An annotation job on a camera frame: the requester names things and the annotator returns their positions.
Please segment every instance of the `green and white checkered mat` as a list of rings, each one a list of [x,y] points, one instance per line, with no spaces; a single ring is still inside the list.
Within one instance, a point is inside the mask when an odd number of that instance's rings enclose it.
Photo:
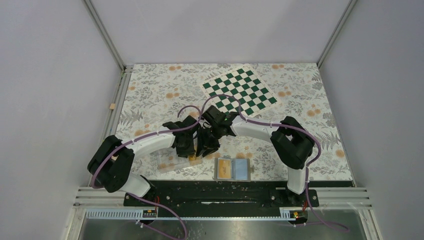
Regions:
[[[200,88],[206,97],[218,94],[234,96],[241,102],[241,113],[250,117],[263,113],[280,103],[278,97],[275,97],[249,64],[210,78],[200,84]],[[220,96],[213,98],[212,101],[221,112],[237,112],[238,103],[234,99]]]

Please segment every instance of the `gray wall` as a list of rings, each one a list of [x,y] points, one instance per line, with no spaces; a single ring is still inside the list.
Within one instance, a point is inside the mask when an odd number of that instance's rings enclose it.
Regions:
[[[387,240],[424,236],[423,10],[422,0],[358,1],[321,69]]]
[[[1,2],[0,239],[57,240],[119,69],[79,0]]]
[[[317,62],[349,0],[93,0],[126,64]]]

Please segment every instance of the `metal frame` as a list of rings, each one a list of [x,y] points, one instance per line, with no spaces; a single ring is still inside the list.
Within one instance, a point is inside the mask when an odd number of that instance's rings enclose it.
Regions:
[[[109,111],[107,113],[106,123],[104,125],[102,134],[100,136],[99,145],[102,144],[103,140],[108,136],[109,130],[111,129],[111,119],[112,119],[112,115],[114,115],[115,112],[116,112],[115,109],[116,109],[116,105],[117,105],[116,104],[117,97],[118,97],[118,93],[120,92],[121,85],[123,83],[123,79],[124,79],[124,73],[121,74],[121,77],[119,78],[118,83],[116,84],[115,91],[114,91],[113,97],[112,97],[112,104],[115,104],[115,107],[114,107],[114,109],[109,109]]]
[[[116,89],[115,97],[113,103],[115,104],[115,109],[112,110],[106,127],[103,132],[102,139],[105,139],[107,136],[114,134],[117,131],[119,118],[121,116],[122,108],[124,106],[125,96],[127,94],[128,85],[130,84],[131,79],[131,69],[125,69],[122,74],[122,77],[119,81],[118,88]]]
[[[318,69],[321,68],[323,65],[324,60],[326,59],[330,49],[332,48],[334,42],[336,41],[337,37],[339,36],[340,31],[343,29],[346,20],[348,19],[349,15],[351,14],[352,10],[354,9],[356,3],[358,0],[350,0],[349,4],[347,4],[346,9],[344,10],[343,14],[341,15],[340,20],[338,21],[337,25],[335,26],[334,31],[332,32],[330,39],[328,40],[327,44],[324,47],[324,50],[321,53],[321,56],[318,58],[318,62],[316,65],[318,66]]]
[[[356,210],[360,216],[365,235],[368,240],[382,240],[380,229],[376,223],[373,206],[369,198],[367,189],[364,187],[311,187],[316,190],[320,207],[316,210]],[[91,187],[80,187],[78,189],[74,207],[72,209],[72,223],[67,225],[65,240],[77,240],[83,225],[84,219],[87,217],[95,217],[97,219],[110,218],[107,213],[122,213],[126,216],[123,219],[133,219],[133,216],[124,213],[137,213],[139,210],[153,209],[153,207],[127,207],[124,206],[124,191],[113,193],[107,192],[105,189],[93,189]],[[281,207],[280,211],[301,210],[301,207]],[[173,217],[158,217],[160,220],[175,220]],[[195,217],[184,217],[184,220],[200,220]],[[229,217],[229,218],[204,218],[202,220],[242,220],[242,221],[278,221],[286,220],[278,217]]]
[[[108,31],[106,31],[105,25],[103,25],[102,20],[99,17],[99,14],[96,11],[96,8],[94,7],[91,0],[82,0],[85,7],[87,8],[88,13],[92,17],[97,29],[99,30],[101,37],[104,40],[104,43],[106,44],[107,48],[110,50],[110,53],[112,53],[113,59],[115,59],[116,64],[121,69],[121,71],[125,70],[125,63],[122,60],[121,56],[119,55],[119,52],[117,48],[115,47],[114,43],[112,42],[111,36],[109,36]]]

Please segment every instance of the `patterned table surface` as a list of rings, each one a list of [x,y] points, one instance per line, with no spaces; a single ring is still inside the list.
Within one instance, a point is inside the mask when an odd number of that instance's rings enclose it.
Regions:
[[[202,106],[206,100],[199,84],[242,64],[136,64],[129,82],[116,130],[121,139],[156,131],[162,123],[177,120],[185,105]],[[255,118],[280,121],[292,116],[321,143],[321,157],[310,166],[311,180],[352,180],[336,122],[315,63],[251,64],[280,98],[280,106]],[[196,110],[183,112],[197,117]],[[203,163],[160,173],[152,154],[134,159],[132,172],[151,180],[212,180],[214,159],[250,158],[251,180],[287,180],[287,167],[270,143],[250,137],[223,137],[221,148]],[[317,154],[314,147],[312,157]]]

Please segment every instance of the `transparent container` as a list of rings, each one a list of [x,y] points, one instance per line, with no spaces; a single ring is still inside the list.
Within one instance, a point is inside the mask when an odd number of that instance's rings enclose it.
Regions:
[[[202,156],[179,157],[175,148],[171,147],[156,151],[156,156],[157,170],[160,173],[167,173],[203,163]]]

